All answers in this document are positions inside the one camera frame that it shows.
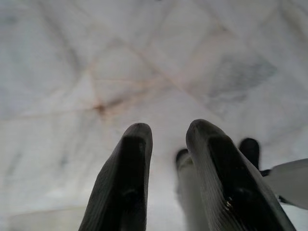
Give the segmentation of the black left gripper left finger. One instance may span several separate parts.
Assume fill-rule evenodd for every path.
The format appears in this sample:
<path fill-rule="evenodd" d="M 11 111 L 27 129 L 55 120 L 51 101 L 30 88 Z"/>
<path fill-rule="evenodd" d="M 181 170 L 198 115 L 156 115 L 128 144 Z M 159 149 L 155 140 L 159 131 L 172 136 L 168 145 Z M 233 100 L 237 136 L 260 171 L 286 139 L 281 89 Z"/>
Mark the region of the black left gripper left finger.
<path fill-rule="evenodd" d="M 97 176 L 79 230 L 146 230 L 152 148 L 149 125 L 128 127 Z"/>

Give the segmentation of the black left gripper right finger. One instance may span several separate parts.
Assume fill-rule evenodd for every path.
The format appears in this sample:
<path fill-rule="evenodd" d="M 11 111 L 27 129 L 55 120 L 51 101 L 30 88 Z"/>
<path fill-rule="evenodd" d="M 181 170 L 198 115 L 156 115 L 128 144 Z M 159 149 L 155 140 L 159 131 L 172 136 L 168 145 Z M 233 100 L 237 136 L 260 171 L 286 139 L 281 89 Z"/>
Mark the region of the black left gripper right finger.
<path fill-rule="evenodd" d="M 186 134 L 211 231 L 294 231 L 259 171 L 224 131 L 194 120 Z"/>

